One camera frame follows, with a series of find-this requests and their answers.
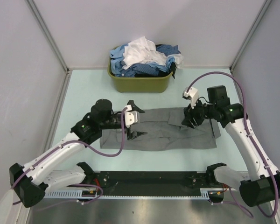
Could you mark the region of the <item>grey long sleeve shirt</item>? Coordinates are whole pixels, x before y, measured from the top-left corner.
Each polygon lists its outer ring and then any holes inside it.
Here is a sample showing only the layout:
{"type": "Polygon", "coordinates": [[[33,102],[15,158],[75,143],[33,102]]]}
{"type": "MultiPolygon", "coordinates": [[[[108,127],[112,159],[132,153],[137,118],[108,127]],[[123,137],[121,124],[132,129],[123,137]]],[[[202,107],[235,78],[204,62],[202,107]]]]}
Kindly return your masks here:
{"type": "Polygon", "coordinates": [[[146,110],[140,114],[140,123],[132,125],[131,131],[146,134],[134,140],[125,140],[125,150],[165,151],[174,149],[212,149],[221,136],[215,120],[204,120],[192,129],[182,125],[183,108],[146,110]]]}

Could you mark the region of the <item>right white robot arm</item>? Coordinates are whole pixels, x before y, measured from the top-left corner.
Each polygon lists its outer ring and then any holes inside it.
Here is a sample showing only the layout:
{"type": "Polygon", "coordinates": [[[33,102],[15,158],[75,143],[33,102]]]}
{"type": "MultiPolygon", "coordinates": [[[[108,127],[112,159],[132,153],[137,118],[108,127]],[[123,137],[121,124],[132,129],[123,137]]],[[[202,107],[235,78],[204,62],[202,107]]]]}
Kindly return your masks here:
{"type": "Polygon", "coordinates": [[[244,176],[224,163],[210,165],[207,167],[207,184],[217,187],[224,183],[238,190],[250,207],[280,199],[280,171],[264,152],[249,119],[244,118],[243,106],[230,103],[223,85],[210,87],[207,93],[209,102],[202,103],[196,88],[184,90],[182,97],[190,104],[183,110],[182,124],[196,128],[207,119],[217,121],[235,142],[248,171],[248,176],[244,176]]]}

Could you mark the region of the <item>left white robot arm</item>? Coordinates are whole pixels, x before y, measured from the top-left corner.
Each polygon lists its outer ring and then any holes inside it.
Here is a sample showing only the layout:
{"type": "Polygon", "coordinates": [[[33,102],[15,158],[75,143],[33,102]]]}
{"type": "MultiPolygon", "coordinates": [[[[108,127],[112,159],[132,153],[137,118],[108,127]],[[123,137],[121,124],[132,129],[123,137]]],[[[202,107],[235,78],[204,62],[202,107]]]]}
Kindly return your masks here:
{"type": "Polygon", "coordinates": [[[15,163],[10,167],[11,188],[17,194],[20,203],[30,208],[51,191],[67,186],[90,186],[94,181],[94,175],[85,162],[78,163],[67,171],[54,172],[54,168],[85,148],[104,157],[120,155],[126,140],[144,135],[144,132],[131,131],[131,126],[139,123],[141,113],[144,111],[132,100],[128,101],[121,111],[114,112],[110,100],[99,99],[91,107],[90,112],[85,114],[54,147],[25,165],[15,163]],[[102,137],[103,130],[115,129],[122,131],[118,152],[106,154],[91,146],[102,137]]]}

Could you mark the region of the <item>olive green laundry basket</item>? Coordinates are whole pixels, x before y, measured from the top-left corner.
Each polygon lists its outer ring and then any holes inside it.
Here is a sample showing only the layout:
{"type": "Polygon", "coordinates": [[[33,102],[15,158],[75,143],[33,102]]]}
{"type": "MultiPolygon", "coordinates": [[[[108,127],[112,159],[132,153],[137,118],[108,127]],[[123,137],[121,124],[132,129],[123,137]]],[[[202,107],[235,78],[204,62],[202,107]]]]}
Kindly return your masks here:
{"type": "Polygon", "coordinates": [[[111,72],[110,58],[108,63],[108,75],[112,80],[114,88],[118,92],[162,93],[167,89],[169,81],[172,78],[172,74],[167,77],[151,78],[116,77],[111,72]]]}

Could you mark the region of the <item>dark blue dotted shirt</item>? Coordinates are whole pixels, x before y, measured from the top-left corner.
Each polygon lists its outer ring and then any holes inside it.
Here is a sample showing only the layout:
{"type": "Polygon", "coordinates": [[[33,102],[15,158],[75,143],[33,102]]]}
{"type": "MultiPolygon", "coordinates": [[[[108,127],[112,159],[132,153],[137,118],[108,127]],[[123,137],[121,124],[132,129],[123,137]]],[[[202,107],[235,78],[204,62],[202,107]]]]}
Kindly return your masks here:
{"type": "Polygon", "coordinates": [[[158,44],[125,46],[121,68],[117,76],[164,77],[175,68],[182,67],[183,56],[178,45],[158,44]]]}

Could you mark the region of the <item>black garment with button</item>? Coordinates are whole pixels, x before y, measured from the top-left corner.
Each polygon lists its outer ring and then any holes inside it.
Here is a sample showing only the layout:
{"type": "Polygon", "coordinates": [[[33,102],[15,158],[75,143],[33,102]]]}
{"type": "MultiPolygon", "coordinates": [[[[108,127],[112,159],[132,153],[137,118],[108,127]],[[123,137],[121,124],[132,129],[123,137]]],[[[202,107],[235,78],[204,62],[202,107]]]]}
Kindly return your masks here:
{"type": "Polygon", "coordinates": [[[177,68],[176,68],[175,63],[172,63],[167,72],[163,72],[163,71],[159,70],[159,71],[156,72],[156,74],[136,73],[134,77],[137,77],[137,78],[167,77],[170,74],[172,74],[171,76],[173,78],[175,78],[176,69],[177,68]]]}

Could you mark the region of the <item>light blue shirt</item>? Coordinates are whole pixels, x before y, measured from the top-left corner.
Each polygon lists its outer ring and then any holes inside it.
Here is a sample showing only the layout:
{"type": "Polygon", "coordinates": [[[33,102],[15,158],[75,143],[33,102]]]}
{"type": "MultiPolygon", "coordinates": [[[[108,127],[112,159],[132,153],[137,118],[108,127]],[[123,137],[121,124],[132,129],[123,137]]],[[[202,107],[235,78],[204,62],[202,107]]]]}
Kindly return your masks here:
{"type": "Polygon", "coordinates": [[[124,51],[127,44],[121,45],[110,51],[110,67],[111,72],[116,77],[134,77],[136,73],[156,74],[161,70],[167,72],[172,63],[175,63],[175,59],[170,57],[165,65],[160,65],[156,62],[151,63],[136,63],[131,67],[124,69],[124,51]]]}

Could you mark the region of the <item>white shirt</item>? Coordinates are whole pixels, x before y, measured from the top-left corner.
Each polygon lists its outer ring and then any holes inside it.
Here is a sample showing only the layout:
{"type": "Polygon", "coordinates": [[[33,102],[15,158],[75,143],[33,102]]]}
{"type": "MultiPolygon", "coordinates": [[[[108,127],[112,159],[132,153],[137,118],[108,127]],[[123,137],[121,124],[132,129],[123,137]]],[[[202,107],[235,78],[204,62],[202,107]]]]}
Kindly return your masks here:
{"type": "Polygon", "coordinates": [[[124,47],[123,69],[125,70],[133,65],[148,65],[154,69],[167,71],[173,63],[178,69],[184,65],[184,56],[177,45],[161,44],[157,46],[143,36],[129,42],[124,47]]]}

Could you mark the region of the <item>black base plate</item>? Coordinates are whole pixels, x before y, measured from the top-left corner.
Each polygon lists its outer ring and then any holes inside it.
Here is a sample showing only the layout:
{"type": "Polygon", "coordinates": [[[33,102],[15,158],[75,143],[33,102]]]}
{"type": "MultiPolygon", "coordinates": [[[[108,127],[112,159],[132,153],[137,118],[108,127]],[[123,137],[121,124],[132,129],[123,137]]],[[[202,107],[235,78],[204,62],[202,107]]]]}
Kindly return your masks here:
{"type": "Polygon", "coordinates": [[[173,189],[185,191],[197,188],[227,188],[218,182],[212,182],[207,174],[196,171],[100,171],[87,175],[83,184],[97,184],[99,187],[109,189],[111,192],[119,189],[132,190],[148,189],[173,189]]]}

